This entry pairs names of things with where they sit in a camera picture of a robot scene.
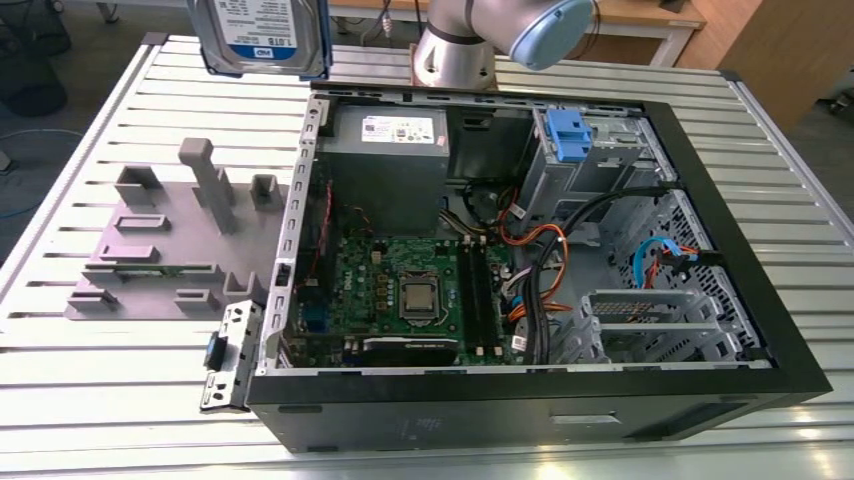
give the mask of blue latch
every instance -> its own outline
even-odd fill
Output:
[[[546,111],[548,136],[558,145],[558,161],[560,163],[583,162],[592,146],[592,129],[584,123],[578,110]]]

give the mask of metal bracket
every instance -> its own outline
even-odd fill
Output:
[[[204,357],[208,376],[201,392],[201,413],[243,413],[255,367],[264,311],[251,300],[225,307],[219,330],[211,335]]]

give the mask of aluminum extrusion table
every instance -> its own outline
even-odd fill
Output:
[[[339,80],[408,82],[405,51],[341,47],[335,61]],[[232,182],[271,173],[288,183],[308,86],[289,77],[209,76],[196,39],[173,36],[140,47],[0,270],[0,477],[854,476],[854,229],[744,86],[708,71],[564,62],[531,73],[505,60],[497,80],[507,90],[672,105],[834,392],[684,441],[631,446],[293,457],[251,414],[201,416],[200,364],[217,322],[61,315],[124,165],[189,180],[177,145],[201,136]]]

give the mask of cpu socket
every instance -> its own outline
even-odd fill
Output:
[[[413,327],[425,327],[439,320],[439,278],[435,275],[400,277],[400,318]]]

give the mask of sticker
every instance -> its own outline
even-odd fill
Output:
[[[683,21],[679,21],[679,20],[671,20],[670,21],[670,26],[672,26],[672,27],[698,28],[699,27],[699,23],[696,23],[696,22],[683,22]]]
[[[524,218],[524,214],[527,212],[524,211],[524,208],[521,208],[519,205],[516,205],[515,202],[511,203],[509,207],[507,207],[507,208],[509,210],[509,213],[512,213],[519,220],[521,220]]]
[[[225,43],[248,58],[284,60],[296,53],[291,0],[213,0]]]
[[[416,117],[364,117],[361,141],[372,143],[433,144],[432,119]]]
[[[519,335],[512,336],[512,341],[509,342],[509,348],[512,348],[516,352],[524,352],[525,347],[528,346],[528,339],[520,337]]]

